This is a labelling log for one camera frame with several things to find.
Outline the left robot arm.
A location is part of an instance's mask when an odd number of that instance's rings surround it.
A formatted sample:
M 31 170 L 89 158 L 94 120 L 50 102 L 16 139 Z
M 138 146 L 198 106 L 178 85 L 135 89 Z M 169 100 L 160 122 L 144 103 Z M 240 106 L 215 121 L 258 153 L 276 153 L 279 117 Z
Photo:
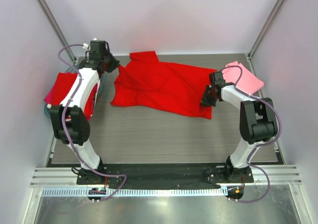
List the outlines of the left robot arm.
M 74 152 L 81 168 L 89 171 L 89 180 L 100 184 L 106 174 L 102 159 L 89 140 L 90 124 L 84 109 L 91 92 L 99 89 L 101 77 L 117 69 L 119 61 L 112 55 L 108 42 L 104 40 L 93 39 L 81 47 L 85 49 L 84 60 L 77 66 L 68 64 L 76 75 L 75 82 L 60 104 L 50 108 L 50 119 L 55 138 Z

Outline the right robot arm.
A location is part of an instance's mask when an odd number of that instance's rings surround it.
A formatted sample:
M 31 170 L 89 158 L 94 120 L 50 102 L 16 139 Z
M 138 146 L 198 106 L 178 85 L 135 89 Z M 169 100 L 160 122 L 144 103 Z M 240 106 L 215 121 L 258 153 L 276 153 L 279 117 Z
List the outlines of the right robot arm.
M 209 74 L 210 84 L 201 98 L 201 106 L 215 107 L 226 101 L 239 110 L 240 142 L 219 171 L 221 180 L 241 182 L 250 174 L 250 161 L 261 146 L 266 146 L 279 133 L 273 102 L 270 98 L 249 95 L 226 82 L 222 71 Z

